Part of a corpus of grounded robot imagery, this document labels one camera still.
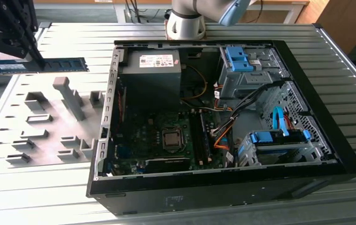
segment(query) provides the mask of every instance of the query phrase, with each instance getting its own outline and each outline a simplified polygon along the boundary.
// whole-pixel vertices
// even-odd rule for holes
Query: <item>green circuit board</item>
[[[168,112],[162,114],[131,113],[126,117],[124,143],[118,146],[119,171],[124,175],[139,174],[135,164],[143,164],[152,158],[190,158],[190,170],[204,170],[223,167],[222,152],[214,150],[212,161],[207,165],[199,165],[195,159],[194,142],[190,127],[190,112]],[[208,111],[204,114],[207,127],[215,127],[214,115]],[[163,130],[180,130],[182,149],[176,152],[167,151],[163,146]]]

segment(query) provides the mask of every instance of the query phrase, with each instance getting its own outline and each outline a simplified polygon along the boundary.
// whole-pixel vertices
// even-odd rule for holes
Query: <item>open computer tower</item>
[[[115,215],[295,199],[356,154],[285,41],[118,41],[88,197]]]

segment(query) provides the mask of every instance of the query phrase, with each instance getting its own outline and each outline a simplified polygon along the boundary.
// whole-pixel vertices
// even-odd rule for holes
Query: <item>cpu socket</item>
[[[176,153],[183,148],[183,133],[180,128],[164,129],[163,149],[170,153]]]

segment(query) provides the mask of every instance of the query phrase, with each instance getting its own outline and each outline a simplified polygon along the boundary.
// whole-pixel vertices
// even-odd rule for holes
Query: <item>ram slot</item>
[[[211,151],[208,134],[202,113],[190,113],[190,126],[196,164],[207,165],[211,162]]]

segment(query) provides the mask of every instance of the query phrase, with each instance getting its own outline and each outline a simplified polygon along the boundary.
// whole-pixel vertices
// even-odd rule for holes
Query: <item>motherboard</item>
[[[130,112],[123,123],[114,162],[120,175],[223,168],[222,151],[208,139],[212,111]]]

